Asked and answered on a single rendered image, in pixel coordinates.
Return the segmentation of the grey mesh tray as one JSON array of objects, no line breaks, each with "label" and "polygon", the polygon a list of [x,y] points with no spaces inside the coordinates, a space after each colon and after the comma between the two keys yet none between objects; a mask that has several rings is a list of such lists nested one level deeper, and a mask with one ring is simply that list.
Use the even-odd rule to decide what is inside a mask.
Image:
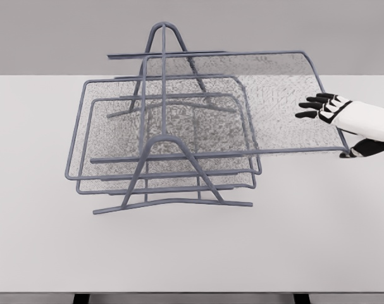
[{"label": "grey mesh tray", "polygon": [[209,175],[258,175],[245,94],[215,91],[217,79],[103,79],[85,82],[67,179],[132,176],[146,142],[178,137]]},{"label": "grey mesh tray", "polygon": [[252,132],[232,94],[95,98],[87,114],[70,169],[81,193],[252,184]]},{"label": "grey mesh tray", "polygon": [[301,102],[323,90],[303,52],[166,53],[142,64],[152,134],[177,137],[193,153],[347,150],[336,127],[295,116]]}]

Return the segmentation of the grey mesh tray, wide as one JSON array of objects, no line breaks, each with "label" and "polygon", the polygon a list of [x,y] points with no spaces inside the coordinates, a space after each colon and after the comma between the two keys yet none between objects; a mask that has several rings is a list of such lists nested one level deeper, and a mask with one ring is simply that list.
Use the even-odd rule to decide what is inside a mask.
[{"label": "grey mesh tray, wide", "polygon": [[146,142],[178,137],[209,175],[258,175],[245,94],[215,91],[217,79],[103,79],[85,82],[67,179],[132,176]]}]

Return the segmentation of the grey mesh tray, small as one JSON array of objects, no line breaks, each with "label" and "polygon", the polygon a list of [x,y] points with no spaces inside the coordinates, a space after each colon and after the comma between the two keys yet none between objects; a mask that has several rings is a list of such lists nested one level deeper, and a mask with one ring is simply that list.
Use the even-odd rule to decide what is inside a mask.
[{"label": "grey mesh tray, small", "polygon": [[81,193],[252,184],[252,132],[232,94],[95,98],[87,114],[70,169]]}]

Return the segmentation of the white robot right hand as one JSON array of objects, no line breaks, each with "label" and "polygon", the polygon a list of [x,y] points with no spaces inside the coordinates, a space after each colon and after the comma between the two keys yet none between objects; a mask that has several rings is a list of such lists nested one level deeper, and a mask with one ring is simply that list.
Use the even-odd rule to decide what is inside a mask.
[{"label": "white robot right hand", "polygon": [[341,153],[341,158],[369,157],[384,152],[384,108],[325,92],[306,98],[299,107],[305,110],[296,113],[297,118],[317,118],[363,137],[348,152]]}]

